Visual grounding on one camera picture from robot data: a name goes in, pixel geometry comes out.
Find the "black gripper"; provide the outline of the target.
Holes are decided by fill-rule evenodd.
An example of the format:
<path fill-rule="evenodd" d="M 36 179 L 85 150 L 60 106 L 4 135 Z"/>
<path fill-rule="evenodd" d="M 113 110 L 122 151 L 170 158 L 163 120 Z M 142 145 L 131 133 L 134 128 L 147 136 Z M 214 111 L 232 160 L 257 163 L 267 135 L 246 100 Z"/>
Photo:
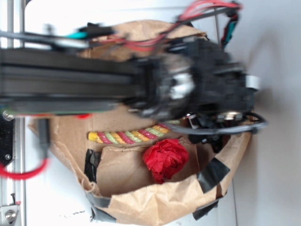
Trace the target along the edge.
<path fill-rule="evenodd" d="M 188 113 L 214 122 L 245 121 L 252 115 L 258 78 L 248 75 L 242 63 L 204 39 L 188 44 L 188 57 L 195 82 Z"/>

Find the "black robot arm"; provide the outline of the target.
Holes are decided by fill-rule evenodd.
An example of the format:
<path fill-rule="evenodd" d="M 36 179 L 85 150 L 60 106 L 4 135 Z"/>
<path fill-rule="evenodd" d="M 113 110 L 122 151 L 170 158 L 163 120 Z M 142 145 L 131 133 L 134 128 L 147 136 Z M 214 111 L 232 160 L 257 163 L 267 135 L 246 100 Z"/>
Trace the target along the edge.
<path fill-rule="evenodd" d="M 14 115 L 108 111 L 117 103 L 143 118 L 248 113 L 255 88 L 244 66 L 216 43 L 169 41 L 161 53 L 118 62 L 37 49 L 0 52 L 0 106 Z"/>

